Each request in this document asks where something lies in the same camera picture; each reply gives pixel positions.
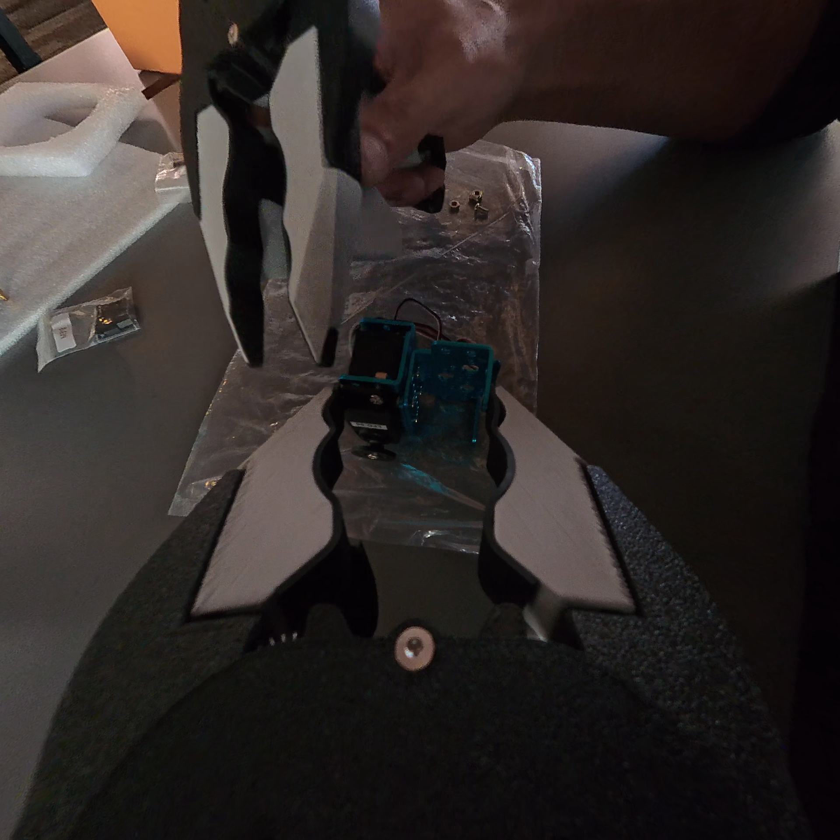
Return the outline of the pile of clear screw bags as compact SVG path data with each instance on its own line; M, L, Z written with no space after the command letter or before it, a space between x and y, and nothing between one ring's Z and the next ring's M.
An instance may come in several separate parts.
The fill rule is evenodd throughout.
M170 152L161 155L154 178L154 191L157 196L178 203L191 200L186 163L182 152Z

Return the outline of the black servo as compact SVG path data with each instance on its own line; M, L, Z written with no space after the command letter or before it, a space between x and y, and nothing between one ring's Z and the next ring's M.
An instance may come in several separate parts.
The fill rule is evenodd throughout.
M353 454L393 461L405 431L405 395L417 345L413 323L364 318L351 337L350 363L339 378L343 420L361 440Z

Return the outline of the blue perforated metal bracket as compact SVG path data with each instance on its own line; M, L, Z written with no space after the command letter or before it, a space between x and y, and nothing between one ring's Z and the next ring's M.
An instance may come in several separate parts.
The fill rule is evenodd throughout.
M415 350L400 402L405 429L413 432L418 427L423 396L463 403L470 406L467 439L474 445L500 369L494 350L486 344L436 340L428 349Z

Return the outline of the white foam sheet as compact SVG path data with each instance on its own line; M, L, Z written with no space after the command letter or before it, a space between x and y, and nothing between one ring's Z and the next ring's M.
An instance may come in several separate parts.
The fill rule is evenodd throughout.
M151 105L146 101L131 125ZM56 137L89 112L68 109L36 118L7 143ZM1 174L1 286L9 296L2 302L2 354L178 204L154 191L161 154L121 138L88 176Z

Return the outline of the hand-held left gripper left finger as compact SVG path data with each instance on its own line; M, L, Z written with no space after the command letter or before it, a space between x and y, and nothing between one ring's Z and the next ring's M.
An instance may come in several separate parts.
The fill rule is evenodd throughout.
M339 546L338 407L323 388L246 460L191 618L258 612Z

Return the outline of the person's right hand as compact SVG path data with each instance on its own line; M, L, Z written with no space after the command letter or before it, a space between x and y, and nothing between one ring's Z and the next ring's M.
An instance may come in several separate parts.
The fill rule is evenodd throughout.
M365 186L411 206L444 183L436 166L405 166L421 140L447 151L480 139L520 88L530 2L384 1L374 68L383 89L360 111Z

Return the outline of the large clear plastic bag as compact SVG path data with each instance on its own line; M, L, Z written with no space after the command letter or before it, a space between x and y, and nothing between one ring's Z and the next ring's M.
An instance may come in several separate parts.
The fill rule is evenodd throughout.
M465 195L480 189L487 220ZM500 361L499 383L529 410L537 405L541 175L539 161L477 142L448 159L447 199L459 213L396 210L399 259L353 266L335 364L315 365L293 318L285 279L265 290L265 362L251 369L235 352L207 408L169 513L184 517L230 469L241 466L285 422L346 370L350 331L364 317L390 318L414 298L433 310L451 340L487 344ZM395 446L396 458L355 457L348 428L340 440L343 473L335 486L352 540L477 553L485 505L487 436L459 438L468 411L423 409L440 428Z

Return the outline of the person's black clothing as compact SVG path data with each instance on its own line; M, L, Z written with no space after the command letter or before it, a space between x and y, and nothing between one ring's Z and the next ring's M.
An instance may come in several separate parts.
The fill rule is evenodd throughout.
M814 838L839 838L839 286L808 458L805 588L789 760Z

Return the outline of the zip bag with black parts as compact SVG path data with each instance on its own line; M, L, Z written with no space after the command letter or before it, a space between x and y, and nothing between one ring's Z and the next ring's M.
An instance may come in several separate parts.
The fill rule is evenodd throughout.
M140 331L133 289L48 311L37 325L37 371L58 358L112 343Z

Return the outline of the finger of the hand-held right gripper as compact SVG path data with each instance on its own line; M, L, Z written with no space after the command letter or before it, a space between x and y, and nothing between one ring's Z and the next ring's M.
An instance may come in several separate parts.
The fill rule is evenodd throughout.
M196 117L199 224L220 301L249 366L264 362L263 242L259 197L231 147L216 107Z
M375 189L328 163L316 31L295 39L270 90L270 125L286 166L282 222L288 297L311 355L334 363L356 259L403 252L399 220Z

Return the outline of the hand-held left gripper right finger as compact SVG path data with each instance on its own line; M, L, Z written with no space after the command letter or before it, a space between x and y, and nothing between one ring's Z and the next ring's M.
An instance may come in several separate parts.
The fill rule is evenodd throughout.
M489 548L564 607L635 613L584 462L503 387L491 407L501 465L486 511Z

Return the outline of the orange cardboard box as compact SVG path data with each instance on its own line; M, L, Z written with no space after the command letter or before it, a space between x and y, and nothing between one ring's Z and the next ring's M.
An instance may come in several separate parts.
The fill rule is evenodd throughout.
M92 1L136 70L182 73L179 1Z

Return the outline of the white foam block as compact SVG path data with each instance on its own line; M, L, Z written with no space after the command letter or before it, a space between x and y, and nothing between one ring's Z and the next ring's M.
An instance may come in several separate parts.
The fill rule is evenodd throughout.
M1 96L1 174L83 177L118 144L146 106L141 90L90 82L23 82ZM8 144L8 137L36 118L68 109L90 109L69 131L39 142Z

